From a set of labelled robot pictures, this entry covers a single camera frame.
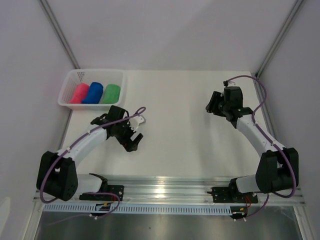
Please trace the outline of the green towel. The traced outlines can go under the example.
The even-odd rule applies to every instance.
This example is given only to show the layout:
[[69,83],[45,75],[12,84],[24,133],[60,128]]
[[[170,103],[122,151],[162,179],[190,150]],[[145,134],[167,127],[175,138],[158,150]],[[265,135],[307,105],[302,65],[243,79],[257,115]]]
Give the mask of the green towel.
[[104,90],[101,104],[115,104],[119,101],[121,87],[116,84],[108,84]]

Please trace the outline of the blue towel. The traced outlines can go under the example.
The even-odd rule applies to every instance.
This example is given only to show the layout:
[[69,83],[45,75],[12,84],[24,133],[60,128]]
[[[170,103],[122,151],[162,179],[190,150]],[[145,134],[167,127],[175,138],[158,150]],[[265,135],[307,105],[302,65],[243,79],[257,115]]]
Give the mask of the blue towel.
[[89,90],[86,98],[82,101],[82,104],[98,104],[104,92],[104,87],[99,82],[92,82],[89,86]]

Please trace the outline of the red towel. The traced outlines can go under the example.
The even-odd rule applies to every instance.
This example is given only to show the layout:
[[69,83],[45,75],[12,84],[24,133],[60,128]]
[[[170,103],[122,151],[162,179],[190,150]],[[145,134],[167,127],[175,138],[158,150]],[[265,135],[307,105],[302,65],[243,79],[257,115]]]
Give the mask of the red towel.
[[72,98],[69,101],[70,104],[81,104],[82,101],[86,98],[90,86],[86,83],[81,83],[76,86]]

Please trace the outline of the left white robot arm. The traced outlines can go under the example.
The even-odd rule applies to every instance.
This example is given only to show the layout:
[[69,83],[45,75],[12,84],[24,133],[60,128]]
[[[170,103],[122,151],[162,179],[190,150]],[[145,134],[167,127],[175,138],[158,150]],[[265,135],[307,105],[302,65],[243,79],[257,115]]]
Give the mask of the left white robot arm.
[[40,160],[36,188],[44,204],[56,200],[69,201],[74,195],[89,200],[117,200],[121,198],[109,191],[108,180],[95,173],[80,175],[79,164],[96,147],[115,138],[126,152],[138,149],[143,135],[138,128],[146,122],[140,107],[133,115],[119,106],[112,105],[107,113],[90,122],[88,129],[71,145],[55,152],[46,151]]

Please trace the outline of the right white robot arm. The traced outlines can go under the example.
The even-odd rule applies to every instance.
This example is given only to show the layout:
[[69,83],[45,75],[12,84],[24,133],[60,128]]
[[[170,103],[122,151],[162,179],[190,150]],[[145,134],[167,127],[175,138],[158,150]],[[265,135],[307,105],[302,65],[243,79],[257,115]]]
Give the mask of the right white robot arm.
[[240,87],[228,86],[223,92],[214,91],[205,110],[230,122],[260,158],[255,174],[230,181],[228,196],[232,201],[239,202],[253,192],[280,196],[281,191],[291,190],[286,197],[294,195],[299,183],[299,154],[295,148],[285,147],[263,130],[255,119],[255,112],[243,106]]

